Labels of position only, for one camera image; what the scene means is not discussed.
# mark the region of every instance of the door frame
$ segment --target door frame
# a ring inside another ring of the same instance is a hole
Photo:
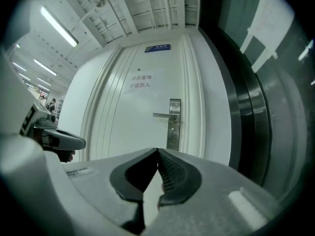
[[[205,153],[205,100],[202,86],[202,79],[200,75],[197,57],[188,35],[185,30],[173,30],[172,33],[158,33],[155,35],[140,36],[138,38],[127,38],[124,41],[117,43],[116,48],[110,55],[109,59],[104,64],[100,71],[87,107],[85,109],[81,137],[87,141],[87,146],[79,151],[80,161],[89,161],[90,159],[90,145],[92,126],[95,118],[95,112],[100,100],[101,92],[106,84],[110,72],[126,47],[134,45],[149,43],[161,40],[174,40],[180,41],[182,68],[183,68],[183,81],[185,82],[181,119],[181,136],[179,151],[194,156],[203,158]]]

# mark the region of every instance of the fluorescent light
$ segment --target fluorescent light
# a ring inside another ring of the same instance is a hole
[[[73,37],[56,21],[56,19],[53,18],[52,15],[50,15],[44,7],[40,9],[40,13],[72,47],[76,47],[78,44],[77,41],[73,39]]]
[[[50,70],[48,67],[44,66],[41,62],[38,62],[37,60],[34,59],[34,62],[36,64],[38,64],[39,66],[41,66],[42,68],[44,68],[46,71],[50,72],[53,75],[57,75],[57,73],[55,73],[54,71]]]
[[[42,82],[44,82],[44,83],[46,83],[46,84],[48,84],[48,85],[50,85],[50,86],[51,86],[51,84],[50,84],[50,83],[48,83],[48,82],[46,82],[46,81],[42,80],[41,78],[39,78],[39,77],[38,77],[38,79],[39,79],[40,81],[42,81]]]
[[[313,43],[314,43],[314,41],[311,40],[310,43],[308,44],[308,46],[305,47],[304,51],[301,53],[301,55],[298,58],[299,61],[301,61],[306,56],[306,54],[309,52],[309,49],[313,47]]]
[[[17,66],[18,68],[22,69],[23,71],[26,71],[23,67],[21,67],[20,65],[18,65],[17,63],[15,62],[12,62],[12,64],[14,64],[15,66]]]
[[[23,74],[21,74],[21,73],[19,73],[22,77],[24,77],[25,79],[27,79],[27,80],[31,80],[31,79],[29,79],[28,77],[25,77]]]
[[[41,88],[43,88],[43,89],[45,89],[45,90],[47,90],[47,91],[49,91],[49,89],[48,88],[45,88],[45,87],[43,87],[43,86],[41,86],[40,84],[38,84]]]

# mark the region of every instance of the ceiling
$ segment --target ceiling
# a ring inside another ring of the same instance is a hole
[[[87,56],[117,38],[148,29],[197,26],[199,22],[200,0],[167,0],[169,7],[164,0],[105,0],[102,7],[96,7],[95,0],[30,1],[31,30],[19,40],[20,48],[14,49],[12,61],[27,70],[21,73],[30,78],[31,83],[40,84],[60,95],[66,94]],[[42,6],[49,9],[78,40],[75,48],[41,15]],[[57,75],[41,68],[34,59]],[[52,85],[41,82],[37,77]]]

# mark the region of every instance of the white door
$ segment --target white door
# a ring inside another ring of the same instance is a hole
[[[170,44],[171,49],[145,53],[148,46],[164,44]],[[108,76],[95,112],[88,144],[90,160],[144,148],[166,148],[169,119],[153,117],[153,113],[168,114],[170,99],[181,99],[181,121],[184,114],[187,116],[188,79],[182,44],[181,39],[152,42],[122,51]],[[190,104],[195,98],[198,97],[191,97]],[[188,135],[185,130],[188,127],[188,121],[183,121],[180,132]],[[182,142],[185,141],[180,134],[180,148]],[[145,192],[146,224],[157,215],[158,198],[163,194],[161,184],[157,173]]]

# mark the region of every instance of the blue sign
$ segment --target blue sign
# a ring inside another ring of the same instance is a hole
[[[171,45],[166,44],[166,45],[148,46],[144,52],[150,53],[150,52],[165,51],[165,50],[171,50]]]

